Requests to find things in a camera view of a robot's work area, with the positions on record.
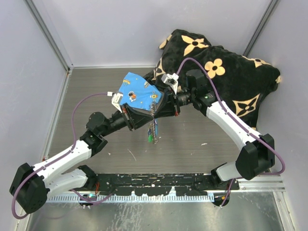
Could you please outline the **white blue large keyring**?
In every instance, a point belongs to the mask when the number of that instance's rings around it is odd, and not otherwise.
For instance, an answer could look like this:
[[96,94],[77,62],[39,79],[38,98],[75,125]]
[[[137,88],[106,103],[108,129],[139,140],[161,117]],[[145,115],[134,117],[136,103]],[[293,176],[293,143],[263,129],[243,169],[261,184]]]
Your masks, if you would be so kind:
[[156,113],[156,102],[153,101],[151,104],[150,104],[150,116],[152,118],[150,124],[149,124],[149,127],[148,129],[152,129],[152,132],[154,133],[154,141],[152,142],[152,144],[157,144],[158,143],[158,122],[157,122],[157,119],[154,117]]

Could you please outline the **bunch of coloured keys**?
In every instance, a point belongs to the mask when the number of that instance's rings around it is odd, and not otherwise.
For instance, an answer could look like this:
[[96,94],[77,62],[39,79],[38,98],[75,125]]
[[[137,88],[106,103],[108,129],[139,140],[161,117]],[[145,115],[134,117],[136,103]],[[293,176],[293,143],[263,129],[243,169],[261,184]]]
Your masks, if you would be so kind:
[[148,142],[152,143],[154,141],[154,133],[152,132],[152,129],[148,129]]

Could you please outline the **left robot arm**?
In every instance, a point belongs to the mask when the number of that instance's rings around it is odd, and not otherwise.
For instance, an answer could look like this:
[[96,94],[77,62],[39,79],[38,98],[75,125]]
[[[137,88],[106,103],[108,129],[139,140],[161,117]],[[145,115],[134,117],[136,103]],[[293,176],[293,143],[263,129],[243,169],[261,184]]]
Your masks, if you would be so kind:
[[83,188],[90,191],[96,186],[96,174],[87,166],[78,167],[66,174],[69,168],[99,153],[107,144],[105,136],[124,127],[137,129],[155,119],[156,103],[139,109],[128,103],[120,106],[110,118],[101,112],[90,115],[86,131],[80,137],[74,137],[73,144],[55,156],[40,163],[20,165],[15,173],[9,192],[12,214],[17,219],[25,216],[16,213],[19,205],[25,215],[39,210],[54,195]]

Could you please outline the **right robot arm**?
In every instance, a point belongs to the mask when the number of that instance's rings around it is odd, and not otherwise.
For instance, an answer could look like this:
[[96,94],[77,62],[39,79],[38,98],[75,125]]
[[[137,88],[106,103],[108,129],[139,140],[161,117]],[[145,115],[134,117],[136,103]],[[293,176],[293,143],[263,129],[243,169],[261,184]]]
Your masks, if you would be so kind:
[[170,88],[171,98],[177,108],[192,103],[194,108],[214,121],[233,140],[240,153],[233,162],[224,163],[211,170],[211,184],[221,190],[229,180],[251,180],[267,173],[275,164],[274,139],[261,135],[244,123],[205,83],[200,70],[187,72],[188,87],[178,91],[178,75],[163,74],[161,80]]

